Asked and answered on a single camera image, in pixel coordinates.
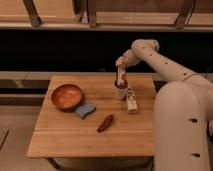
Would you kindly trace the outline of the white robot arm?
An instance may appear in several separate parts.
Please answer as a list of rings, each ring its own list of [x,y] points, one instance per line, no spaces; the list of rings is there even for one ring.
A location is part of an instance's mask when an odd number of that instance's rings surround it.
[[[154,102],[155,171],[211,171],[207,125],[213,120],[213,83],[164,57],[153,39],[137,39],[116,63],[145,61],[166,84]]]

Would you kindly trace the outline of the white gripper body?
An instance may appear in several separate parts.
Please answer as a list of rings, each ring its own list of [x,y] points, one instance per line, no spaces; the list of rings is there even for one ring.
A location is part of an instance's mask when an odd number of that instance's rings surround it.
[[[135,66],[140,60],[135,56],[131,50],[127,50],[122,56],[116,60],[116,66],[130,67]]]

